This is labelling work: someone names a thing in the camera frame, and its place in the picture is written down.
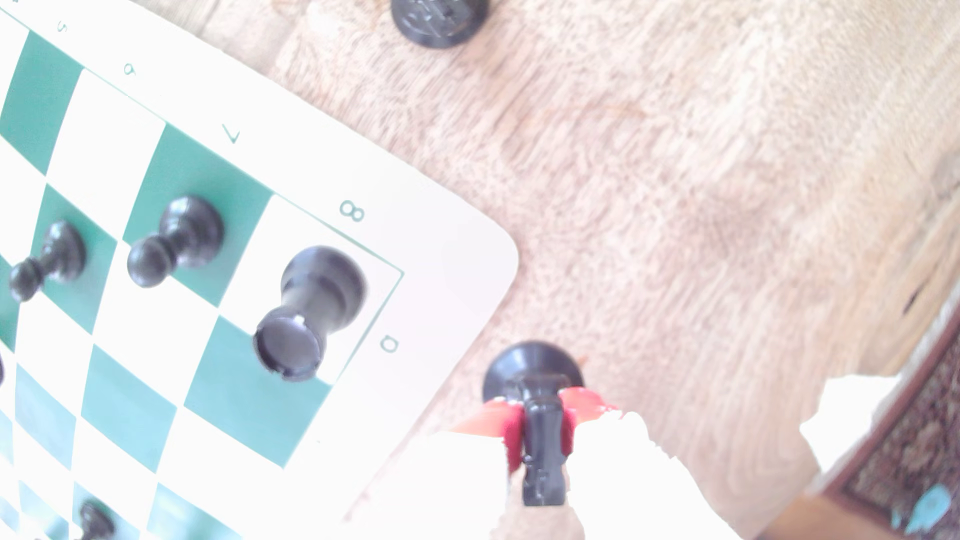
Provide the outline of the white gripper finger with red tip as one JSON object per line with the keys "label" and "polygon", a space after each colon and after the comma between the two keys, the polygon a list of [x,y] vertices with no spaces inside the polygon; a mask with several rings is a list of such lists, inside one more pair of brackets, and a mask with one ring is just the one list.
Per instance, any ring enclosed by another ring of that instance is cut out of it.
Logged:
{"label": "white gripper finger with red tip", "polygon": [[488,539],[522,463],[523,406],[495,398],[415,439],[345,528],[346,539]]}
{"label": "white gripper finger with red tip", "polygon": [[572,427],[567,502],[585,539],[739,539],[642,415],[585,387],[559,398]]}

